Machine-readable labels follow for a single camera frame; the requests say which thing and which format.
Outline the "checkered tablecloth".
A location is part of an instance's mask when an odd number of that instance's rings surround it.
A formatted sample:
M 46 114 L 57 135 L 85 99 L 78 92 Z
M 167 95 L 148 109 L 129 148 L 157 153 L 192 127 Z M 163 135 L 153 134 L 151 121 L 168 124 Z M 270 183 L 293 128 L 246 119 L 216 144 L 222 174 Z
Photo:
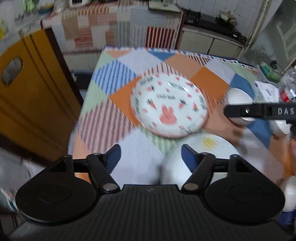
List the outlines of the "checkered tablecloth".
M 235 125 L 227 91 L 253 91 L 257 70 L 236 60 L 184 51 L 106 48 L 90 80 L 69 153 L 85 158 L 121 147 L 112 177 L 125 184 L 182 185 L 190 174 L 181 146 L 221 158 L 239 153 L 272 181 L 293 174 L 288 138 L 267 121 Z

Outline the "pink bunny plate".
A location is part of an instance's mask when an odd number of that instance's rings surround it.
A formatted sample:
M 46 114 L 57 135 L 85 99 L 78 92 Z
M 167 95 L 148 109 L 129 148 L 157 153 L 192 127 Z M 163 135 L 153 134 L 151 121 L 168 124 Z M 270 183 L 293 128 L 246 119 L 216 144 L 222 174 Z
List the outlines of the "pink bunny plate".
M 130 104 L 144 128 L 165 138 L 182 138 L 197 132 L 208 115 L 201 90 L 174 74 L 154 74 L 138 80 Z

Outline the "wooden folding chair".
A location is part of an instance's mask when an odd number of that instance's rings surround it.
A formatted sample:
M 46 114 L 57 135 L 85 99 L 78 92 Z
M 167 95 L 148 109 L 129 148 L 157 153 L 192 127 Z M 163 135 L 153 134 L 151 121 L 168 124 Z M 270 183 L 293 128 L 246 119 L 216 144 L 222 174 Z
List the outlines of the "wooden folding chair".
M 67 154 L 83 105 L 52 29 L 41 29 L 1 55 L 1 71 L 20 60 L 19 73 L 1 81 L 1 147 L 48 163 Z

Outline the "patchwork counter cloth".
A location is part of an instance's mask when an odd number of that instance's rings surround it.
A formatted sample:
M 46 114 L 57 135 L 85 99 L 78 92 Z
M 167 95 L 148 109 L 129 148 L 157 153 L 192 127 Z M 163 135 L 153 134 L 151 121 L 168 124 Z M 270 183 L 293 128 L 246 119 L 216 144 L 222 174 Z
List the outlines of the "patchwork counter cloth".
M 101 51 L 106 46 L 174 49 L 183 12 L 150 8 L 144 1 L 91 4 L 52 13 L 43 20 L 62 53 Z

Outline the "green basket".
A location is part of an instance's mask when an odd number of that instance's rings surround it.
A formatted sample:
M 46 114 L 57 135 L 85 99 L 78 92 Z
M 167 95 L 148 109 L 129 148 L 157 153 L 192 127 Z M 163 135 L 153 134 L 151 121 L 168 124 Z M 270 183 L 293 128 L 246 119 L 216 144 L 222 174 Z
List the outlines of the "green basket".
M 276 72 L 270 65 L 261 61 L 259 65 L 259 69 L 263 73 L 263 75 L 271 82 L 278 83 L 280 82 L 281 75 Z

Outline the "white sun plate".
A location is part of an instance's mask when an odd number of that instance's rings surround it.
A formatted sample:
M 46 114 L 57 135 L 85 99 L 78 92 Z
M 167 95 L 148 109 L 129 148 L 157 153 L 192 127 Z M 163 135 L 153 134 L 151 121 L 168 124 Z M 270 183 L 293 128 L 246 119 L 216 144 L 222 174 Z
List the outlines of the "white sun plate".
M 220 136 L 203 132 L 190 135 L 178 141 L 176 147 L 165 157 L 161 184 L 175 184 L 181 188 L 199 166 L 205 153 L 212 154 L 217 159 L 228 160 L 232 154 L 238 154 L 238 151 Z

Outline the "red cap water bottle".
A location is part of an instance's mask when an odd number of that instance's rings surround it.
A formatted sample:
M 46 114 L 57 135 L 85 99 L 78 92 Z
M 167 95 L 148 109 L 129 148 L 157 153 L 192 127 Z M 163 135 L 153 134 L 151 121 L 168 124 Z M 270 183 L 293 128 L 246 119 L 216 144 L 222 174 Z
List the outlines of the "red cap water bottle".
M 295 79 L 290 78 L 284 81 L 280 91 L 280 99 L 282 102 L 295 102 Z

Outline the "tissue pack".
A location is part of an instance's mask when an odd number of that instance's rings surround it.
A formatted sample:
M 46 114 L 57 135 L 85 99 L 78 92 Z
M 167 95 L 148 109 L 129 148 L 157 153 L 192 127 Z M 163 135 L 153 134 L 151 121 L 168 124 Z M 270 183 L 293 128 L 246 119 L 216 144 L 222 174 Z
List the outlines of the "tissue pack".
M 272 84 L 255 81 L 252 87 L 257 103 L 278 103 L 279 90 Z

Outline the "white bowl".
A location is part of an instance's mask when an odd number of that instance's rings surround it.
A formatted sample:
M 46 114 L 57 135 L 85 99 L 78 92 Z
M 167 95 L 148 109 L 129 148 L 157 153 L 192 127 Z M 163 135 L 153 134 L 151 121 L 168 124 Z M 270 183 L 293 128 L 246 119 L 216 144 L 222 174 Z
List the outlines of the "white bowl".
M 269 120 L 271 133 L 277 137 L 284 137 L 290 134 L 291 124 L 287 124 L 285 120 Z
M 290 176 L 280 185 L 281 190 L 285 195 L 285 205 L 283 211 L 292 212 L 296 206 L 296 177 Z
M 226 105 L 242 105 L 252 104 L 253 99 L 243 90 L 239 88 L 230 88 L 226 92 Z M 238 126 L 246 126 L 255 121 L 254 118 L 228 118 L 234 124 Z

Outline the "gas stove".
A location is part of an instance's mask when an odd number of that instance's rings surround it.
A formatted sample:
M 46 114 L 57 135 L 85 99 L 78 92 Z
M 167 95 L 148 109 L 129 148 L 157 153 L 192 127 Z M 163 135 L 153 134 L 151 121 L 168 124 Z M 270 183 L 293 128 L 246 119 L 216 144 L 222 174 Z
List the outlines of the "gas stove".
M 184 13 L 185 25 L 212 31 L 237 40 L 242 44 L 247 41 L 247 37 L 242 35 L 234 26 L 235 20 L 224 20 L 220 16 L 214 17 L 190 10 L 184 10 Z

